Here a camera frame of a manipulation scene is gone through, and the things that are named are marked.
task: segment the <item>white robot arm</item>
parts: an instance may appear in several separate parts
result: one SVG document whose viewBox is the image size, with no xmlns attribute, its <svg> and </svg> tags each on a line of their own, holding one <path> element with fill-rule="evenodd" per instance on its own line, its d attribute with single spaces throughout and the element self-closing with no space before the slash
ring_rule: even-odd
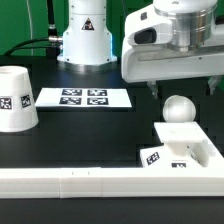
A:
<svg viewBox="0 0 224 224">
<path fill-rule="evenodd" d="M 117 58 L 106 27 L 106 0 L 69 0 L 69 26 L 63 33 L 59 66 L 76 71 L 100 71 Z"/>
<path fill-rule="evenodd" d="M 215 24 L 217 0 L 154 0 L 125 23 L 122 77 L 127 82 L 213 76 L 224 73 L 224 25 Z"/>
</svg>

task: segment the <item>black cable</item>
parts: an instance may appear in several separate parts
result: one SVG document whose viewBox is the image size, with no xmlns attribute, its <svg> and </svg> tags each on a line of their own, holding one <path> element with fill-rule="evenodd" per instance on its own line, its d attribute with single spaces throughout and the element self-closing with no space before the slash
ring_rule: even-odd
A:
<svg viewBox="0 0 224 224">
<path fill-rule="evenodd" d="M 47 0 L 47 14 L 48 14 L 48 35 L 49 36 L 57 36 L 57 29 L 54 22 L 54 7 L 53 7 L 53 1 Z"/>
<path fill-rule="evenodd" d="M 48 39 L 48 37 L 44 37 L 44 38 L 27 40 L 27 41 L 24 41 L 22 43 L 19 43 L 19 44 L 15 45 L 13 48 L 18 48 L 18 47 L 22 47 L 22 46 L 27 45 L 27 44 L 32 44 L 32 43 L 42 42 L 42 41 L 49 41 L 49 39 Z"/>
<path fill-rule="evenodd" d="M 17 50 L 27 50 L 27 49 L 47 49 L 47 48 L 58 48 L 59 46 L 38 46 L 38 47 L 18 47 L 18 48 L 12 48 L 11 50 L 4 53 L 4 56 L 10 56 L 14 51 Z"/>
<path fill-rule="evenodd" d="M 127 18 L 128 13 L 127 13 L 125 0 L 121 0 L 121 1 L 122 1 L 122 8 L 123 8 L 124 17 Z"/>
<path fill-rule="evenodd" d="M 53 25 L 54 22 L 54 8 L 52 0 L 47 0 L 47 8 L 48 8 L 48 22 Z"/>
</svg>

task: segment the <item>metal bracket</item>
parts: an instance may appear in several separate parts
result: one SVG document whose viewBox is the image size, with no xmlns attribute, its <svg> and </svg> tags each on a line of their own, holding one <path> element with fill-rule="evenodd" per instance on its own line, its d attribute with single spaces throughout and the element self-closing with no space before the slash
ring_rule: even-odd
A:
<svg viewBox="0 0 224 224">
<path fill-rule="evenodd" d="M 213 95 L 216 86 L 221 82 L 221 80 L 222 80 L 222 75 L 212 76 L 208 80 L 209 95 Z"/>
<path fill-rule="evenodd" d="M 156 81 L 148 81 L 147 86 L 151 89 L 154 98 L 158 99 L 158 86 L 156 84 Z"/>
</svg>

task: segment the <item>black sticker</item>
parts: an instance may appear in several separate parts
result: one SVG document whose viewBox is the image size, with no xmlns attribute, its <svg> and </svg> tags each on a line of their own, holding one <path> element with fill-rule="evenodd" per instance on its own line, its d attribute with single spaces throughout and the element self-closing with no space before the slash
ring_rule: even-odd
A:
<svg viewBox="0 0 224 224">
<path fill-rule="evenodd" d="M 171 163 L 172 168 L 187 168 L 186 163 Z"/>
<path fill-rule="evenodd" d="M 85 24 L 83 25 L 82 30 L 94 30 L 93 24 L 89 18 L 86 20 Z"/>
<path fill-rule="evenodd" d="M 12 110 L 12 98 L 0 98 L 0 109 Z"/>
<path fill-rule="evenodd" d="M 109 105 L 107 98 L 87 98 L 88 105 Z"/>
<path fill-rule="evenodd" d="M 156 162 L 159 159 L 160 159 L 159 153 L 158 152 L 155 152 L 154 154 L 152 154 L 151 156 L 149 156 L 146 159 L 146 161 L 147 161 L 148 165 L 151 165 L 151 164 L 153 164 L 154 162 Z"/>
<path fill-rule="evenodd" d="M 78 97 L 61 97 L 59 104 L 81 105 L 81 98 L 78 98 Z"/>
<path fill-rule="evenodd" d="M 30 96 L 29 95 L 22 96 L 21 103 L 23 108 L 30 106 L 31 105 Z"/>
<path fill-rule="evenodd" d="M 82 90 L 81 89 L 63 89 L 62 95 L 65 96 L 82 96 Z"/>
<path fill-rule="evenodd" d="M 88 96 L 107 96 L 107 90 L 105 90 L 105 89 L 90 89 L 90 90 L 88 90 Z"/>
</svg>

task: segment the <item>wire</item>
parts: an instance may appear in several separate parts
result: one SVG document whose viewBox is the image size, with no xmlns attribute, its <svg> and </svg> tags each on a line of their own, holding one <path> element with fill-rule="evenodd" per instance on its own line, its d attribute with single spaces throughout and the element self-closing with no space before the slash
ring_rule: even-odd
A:
<svg viewBox="0 0 224 224">
<path fill-rule="evenodd" d="M 49 39 L 48 39 L 48 37 L 44 37 L 44 38 L 37 38 L 37 39 L 27 40 L 27 41 L 24 41 L 24 42 L 22 42 L 20 44 L 15 45 L 13 48 L 18 48 L 18 47 L 22 47 L 22 46 L 27 45 L 27 44 L 41 42 L 41 41 L 49 41 Z"/>
<path fill-rule="evenodd" d="M 47 49 L 47 48 L 57 48 L 59 46 L 38 46 L 38 47 L 18 47 L 18 48 L 13 48 L 9 51 L 7 51 L 4 56 L 9 56 L 11 55 L 14 51 L 17 50 L 27 50 L 27 49 Z"/>
<path fill-rule="evenodd" d="M 15 45 L 13 48 L 11 48 L 10 50 L 6 51 L 3 55 L 6 55 L 6 56 L 10 55 L 13 49 L 20 48 L 20 47 L 22 47 L 24 45 L 27 45 L 27 44 L 36 43 L 36 42 L 42 42 L 42 41 L 48 41 L 48 38 L 46 37 L 46 38 L 32 39 L 32 40 L 24 41 L 24 42 L 22 42 L 20 44 Z"/>
<path fill-rule="evenodd" d="M 122 8 L 123 8 L 123 14 L 124 14 L 124 17 L 127 18 L 127 7 L 126 7 L 126 3 L 125 3 L 125 0 L 121 0 L 122 1 Z"/>
<path fill-rule="evenodd" d="M 47 14 L 48 14 L 48 35 L 49 36 L 57 36 L 57 29 L 54 22 L 54 7 L 53 7 L 53 1 L 47 0 Z"/>
<path fill-rule="evenodd" d="M 33 19 L 32 19 L 32 14 L 31 14 L 31 10 L 30 10 L 29 0 L 26 0 L 26 5 L 27 5 L 29 21 L 30 21 L 30 39 L 33 39 Z"/>
</svg>

